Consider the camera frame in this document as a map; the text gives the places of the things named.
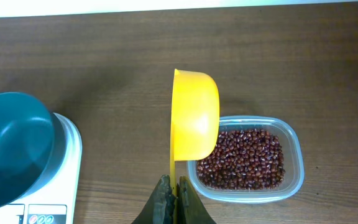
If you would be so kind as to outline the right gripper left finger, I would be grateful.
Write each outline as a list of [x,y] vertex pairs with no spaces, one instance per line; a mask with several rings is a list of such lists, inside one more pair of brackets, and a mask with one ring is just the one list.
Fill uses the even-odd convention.
[[174,211],[175,196],[170,185],[170,176],[163,175],[132,224],[173,224]]

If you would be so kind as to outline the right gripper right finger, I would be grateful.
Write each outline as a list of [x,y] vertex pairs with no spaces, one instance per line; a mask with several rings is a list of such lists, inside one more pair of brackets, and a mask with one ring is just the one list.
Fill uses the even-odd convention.
[[181,224],[216,224],[188,177],[181,176],[178,187],[177,222]]

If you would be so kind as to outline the yellow plastic measuring scoop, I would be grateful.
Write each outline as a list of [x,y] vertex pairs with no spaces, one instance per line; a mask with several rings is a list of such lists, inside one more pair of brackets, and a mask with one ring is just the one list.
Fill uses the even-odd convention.
[[185,177],[177,183],[176,161],[198,161],[214,149],[219,129],[219,92],[207,74],[176,69],[173,76],[170,122],[170,185],[177,197],[174,223],[186,223],[188,193]]

